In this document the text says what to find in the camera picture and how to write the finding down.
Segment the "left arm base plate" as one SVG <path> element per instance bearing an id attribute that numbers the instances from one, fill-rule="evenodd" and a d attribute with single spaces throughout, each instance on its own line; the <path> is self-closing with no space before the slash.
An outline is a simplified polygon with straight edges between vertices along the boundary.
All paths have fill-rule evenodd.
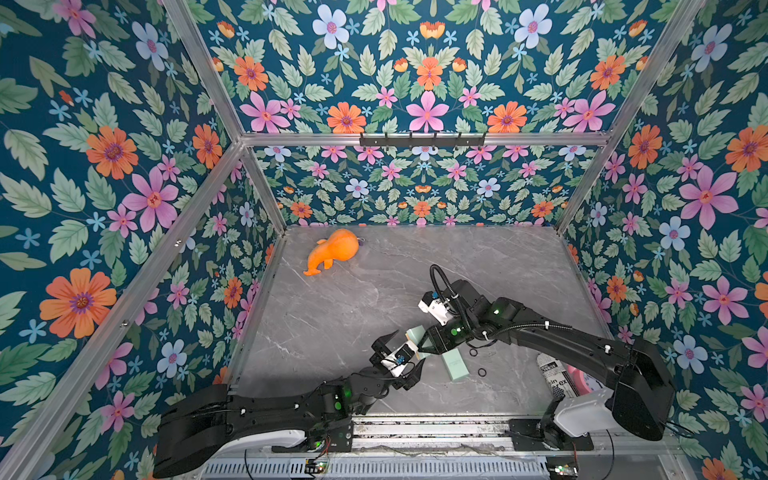
<path id="1" fill-rule="evenodd" d="M 348 453 L 352 450 L 354 421 L 351 419 L 324 425 L 310 436 L 312 451 L 317 453 Z"/>

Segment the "mint box lid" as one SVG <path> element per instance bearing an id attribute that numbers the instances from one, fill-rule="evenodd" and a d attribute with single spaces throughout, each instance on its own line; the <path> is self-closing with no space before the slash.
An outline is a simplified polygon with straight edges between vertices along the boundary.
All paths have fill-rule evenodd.
<path id="1" fill-rule="evenodd" d="M 443 353 L 441 359 L 452 382 L 459 381 L 469 376 L 469 370 L 458 349 Z"/>

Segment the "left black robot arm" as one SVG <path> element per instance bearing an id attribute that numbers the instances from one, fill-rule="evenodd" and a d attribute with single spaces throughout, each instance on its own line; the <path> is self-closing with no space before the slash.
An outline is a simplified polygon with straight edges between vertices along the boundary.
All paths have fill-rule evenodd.
<path id="1" fill-rule="evenodd" d="M 378 338 L 371 365 L 346 377 L 321 382 L 310 392 L 283 397 L 235 395 L 225 384 L 197 391 L 161 416 L 153 475 L 171 478 L 202 466 L 225 445 L 252 439 L 288 451 L 317 451 L 333 434 L 368 413 L 392 389 L 408 390 L 421 379 L 426 338 L 387 347 L 393 334 Z"/>

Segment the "mint green box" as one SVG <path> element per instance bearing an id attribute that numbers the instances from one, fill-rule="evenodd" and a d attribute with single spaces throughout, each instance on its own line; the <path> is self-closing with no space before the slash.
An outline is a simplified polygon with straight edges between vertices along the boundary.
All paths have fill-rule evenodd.
<path id="1" fill-rule="evenodd" d="M 425 332 L 426 330 L 423 326 L 416 326 L 406 331 L 409 347 L 414 351 L 417 360 L 422 360 L 429 356 L 428 353 L 423 352 L 418 346 L 419 342 L 424 338 Z"/>

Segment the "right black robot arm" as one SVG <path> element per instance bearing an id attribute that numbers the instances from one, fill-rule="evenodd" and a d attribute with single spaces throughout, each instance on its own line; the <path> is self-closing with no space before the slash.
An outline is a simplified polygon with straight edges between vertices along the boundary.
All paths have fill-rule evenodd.
<path id="1" fill-rule="evenodd" d="M 547 447 L 561 449 L 591 432 L 617 428 L 647 441 L 664 437 L 676 388 L 655 345 L 598 337 L 506 297 L 490 301 L 466 280 L 425 293 L 419 308 L 437 322 L 419 341 L 422 352 L 444 354 L 472 340 L 517 345 L 602 384 L 595 392 L 550 403 L 533 436 Z"/>

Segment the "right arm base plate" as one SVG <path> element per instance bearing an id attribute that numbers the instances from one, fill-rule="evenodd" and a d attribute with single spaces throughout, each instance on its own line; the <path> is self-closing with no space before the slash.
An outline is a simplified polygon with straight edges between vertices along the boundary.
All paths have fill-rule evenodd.
<path id="1" fill-rule="evenodd" d="M 511 419 L 506 435 L 517 451 L 593 451 L 595 446 L 589 434 L 570 437 L 554 424 L 542 425 L 538 419 Z"/>

